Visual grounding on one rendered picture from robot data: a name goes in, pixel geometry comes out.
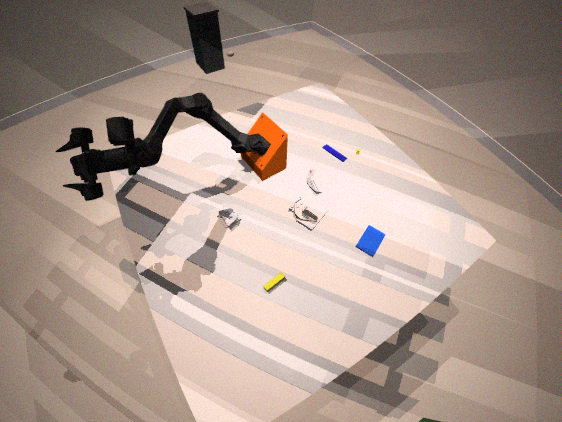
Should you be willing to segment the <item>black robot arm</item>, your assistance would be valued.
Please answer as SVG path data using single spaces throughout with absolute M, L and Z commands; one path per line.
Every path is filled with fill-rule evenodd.
M 236 153 L 256 151 L 263 157 L 271 145 L 264 136 L 258 133 L 248 135 L 238 131 L 212 106 L 212 102 L 203 93 L 180 98 L 174 97 L 165 102 L 154 126 L 144 140 L 134 137 L 133 119 L 124 118 L 124 116 L 106 119 L 108 142 L 114 146 L 125 145 L 125 147 L 108 151 L 109 167 L 112 171 L 128 168 L 128 174 L 133 176 L 140 167 L 156 165 L 162 154 L 163 140 L 178 112 L 186 112 L 197 119 L 204 119 L 231 142 L 231 149 Z M 84 183 L 98 180 L 98 171 L 106 168 L 105 163 L 100 162 L 101 150 L 88 149 L 83 153 L 70 158 L 74 174 L 80 176 Z

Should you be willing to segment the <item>blue block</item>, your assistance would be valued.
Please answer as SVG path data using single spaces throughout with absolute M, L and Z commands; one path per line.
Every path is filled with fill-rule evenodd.
M 364 251 L 369 256 L 374 256 L 379 249 L 380 243 L 382 242 L 385 235 L 386 234 L 382 233 L 382 231 L 369 225 L 355 247 Z

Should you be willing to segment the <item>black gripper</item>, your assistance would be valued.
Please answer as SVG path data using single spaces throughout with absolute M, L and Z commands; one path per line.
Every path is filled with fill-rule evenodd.
M 72 128 L 70 134 L 70 140 L 64 146 L 56 150 L 56 152 L 64 152 L 71 150 L 76 147 L 81 147 L 82 154 L 84 150 L 89 149 L 89 144 L 93 142 L 93 135 L 92 130 L 89 128 Z M 100 162 L 105 163 L 106 168 L 98 171 L 98 173 L 103 172 L 111 172 L 112 169 L 109 167 L 107 161 L 107 154 L 109 150 L 102 150 L 102 155 L 99 155 Z M 66 188 L 73 188 L 81 192 L 81 195 L 84 196 L 85 200 L 93 200 L 99 197 L 103 197 L 103 187 L 101 183 L 96 183 L 95 181 L 82 183 L 82 184 L 65 184 L 63 187 Z

